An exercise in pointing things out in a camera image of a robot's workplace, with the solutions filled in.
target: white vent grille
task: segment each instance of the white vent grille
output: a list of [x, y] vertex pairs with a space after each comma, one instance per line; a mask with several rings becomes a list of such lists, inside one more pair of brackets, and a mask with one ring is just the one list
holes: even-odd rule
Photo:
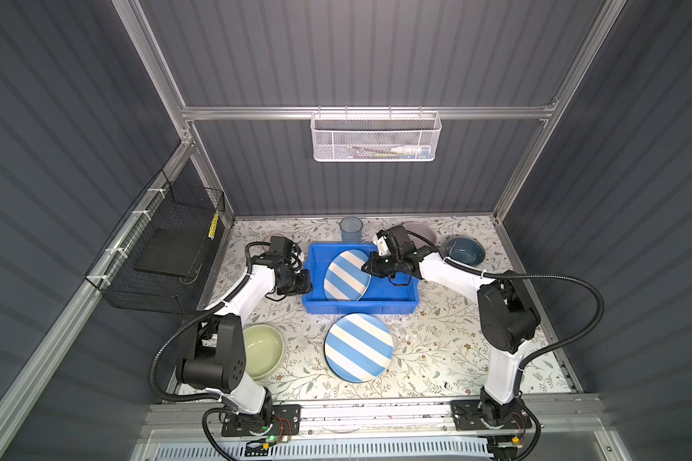
[[[350, 459], [382, 456], [474, 456], [493, 457], [482, 438], [442, 436], [377, 439], [296, 439], [269, 448], [266, 456], [243, 456], [244, 442], [219, 442], [235, 459]], [[218, 461], [209, 443], [162, 443], [156, 461]]]
[[314, 112], [313, 157], [317, 161], [432, 161], [441, 119], [437, 112]]

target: floral tablecloth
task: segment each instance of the floral tablecloth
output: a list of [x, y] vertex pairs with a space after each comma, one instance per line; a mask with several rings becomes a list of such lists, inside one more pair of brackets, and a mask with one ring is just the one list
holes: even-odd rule
[[[365, 218], [363, 240], [370, 240], [380, 229], [406, 221], [428, 224], [438, 236], [439, 244], [454, 235], [478, 240], [487, 252], [480, 269], [511, 268], [489, 216]], [[244, 269], [244, 245], [270, 235], [291, 238], [304, 252], [312, 243], [341, 240], [337, 219], [237, 221], [213, 297], [220, 296], [240, 277]], [[487, 377], [489, 351], [480, 333], [476, 304], [433, 282], [421, 281], [418, 292], [421, 302], [413, 315], [377, 316], [392, 331], [395, 355], [387, 372], [367, 383], [342, 381], [326, 364], [325, 336], [341, 316], [308, 314], [301, 297], [278, 303], [261, 301], [246, 324], [266, 323], [277, 327], [287, 345], [281, 367], [262, 384], [277, 401], [478, 394]], [[534, 350], [547, 344], [540, 328], [533, 344]], [[552, 353], [528, 365], [521, 390], [570, 392]], [[181, 392], [197, 391], [183, 386]]]

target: black wire basket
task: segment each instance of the black wire basket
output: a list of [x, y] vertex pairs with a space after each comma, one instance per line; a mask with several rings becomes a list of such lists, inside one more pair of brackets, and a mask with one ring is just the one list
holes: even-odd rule
[[[221, 190], [167, 181], [146, 210], [131, 212], [136, 214], [135, 222], [122, 242], [111, 249], [105, 245], [98, 254], [96, 262], [105, 252], [112, 253], [107, 269], [102, 274], [87, 273], [85, 278], [115, 308], [163, 313], [197, 310], [225, 230], [224, 203]], [[193, 236], [194, 246], [187, 245], [192, 262], [186, 273], [138, 269], [139, 260], [160, 230]]]

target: mesh basket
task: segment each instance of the mesh basket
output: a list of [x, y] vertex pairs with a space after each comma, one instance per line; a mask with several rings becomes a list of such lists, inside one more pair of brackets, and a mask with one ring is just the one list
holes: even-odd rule
[[[105, 271], [88, 273], [87, 280], [115, 308], [194, 312], [223, 235], [224, 226], [219, 222], [223, 203], [220, 190], [167, 182], [158, 189], [146, 210], [138, 212], [128, 236], [113, 251]], [[157, 229], [200, 236], [200, 246], [194, 250], [194, 261], [184, 277], [135, 269]]]
[[437, 112], [349, 111], [340, 118], [314, 112], [310, 127], [317, 161], [432, 161], [441, 119]]

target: dark blue bowl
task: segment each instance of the dark blue bowl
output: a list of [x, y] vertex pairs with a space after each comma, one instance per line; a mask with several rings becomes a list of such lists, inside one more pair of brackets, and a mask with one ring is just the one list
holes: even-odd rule
[[486, 256], [484, 247], [468, 237], [454, 237], [449, 240], [445, 248], [446, 254], [452, 260], [472, 266], [482, 263]]

